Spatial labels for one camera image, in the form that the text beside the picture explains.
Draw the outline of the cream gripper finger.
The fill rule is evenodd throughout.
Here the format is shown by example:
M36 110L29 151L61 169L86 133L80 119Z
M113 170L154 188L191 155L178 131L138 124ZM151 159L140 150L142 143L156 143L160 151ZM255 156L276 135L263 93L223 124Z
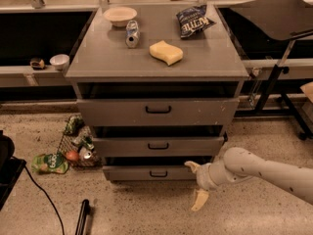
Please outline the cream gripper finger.
M209 192L203 189L196 189L195 190L195 199L191 210L193 212L198 212L206 203L209 198Z
M193 174L196 174L198 169L201 167L199 164L192 161L184 162L184 165L187 166Z

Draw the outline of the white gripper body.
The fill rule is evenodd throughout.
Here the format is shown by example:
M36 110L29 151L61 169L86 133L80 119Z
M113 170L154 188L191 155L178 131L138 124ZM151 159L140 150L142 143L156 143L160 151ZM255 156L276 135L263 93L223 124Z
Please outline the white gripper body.
M215 190L217 185L211 179L209 173L210 164L202 164L197 167L196 176L198 185L206 191Z

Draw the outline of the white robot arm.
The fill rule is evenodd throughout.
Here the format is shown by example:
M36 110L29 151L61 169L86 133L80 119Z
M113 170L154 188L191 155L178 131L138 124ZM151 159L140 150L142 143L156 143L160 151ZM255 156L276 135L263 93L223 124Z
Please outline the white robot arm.
M191 207L199 211L209 198L209 192L223 184L240 183L252 177L261 178L306 203L313 204L313 169L264 160L251 151L234 147L216 162L197 164L185 162L196 176L199 188Z

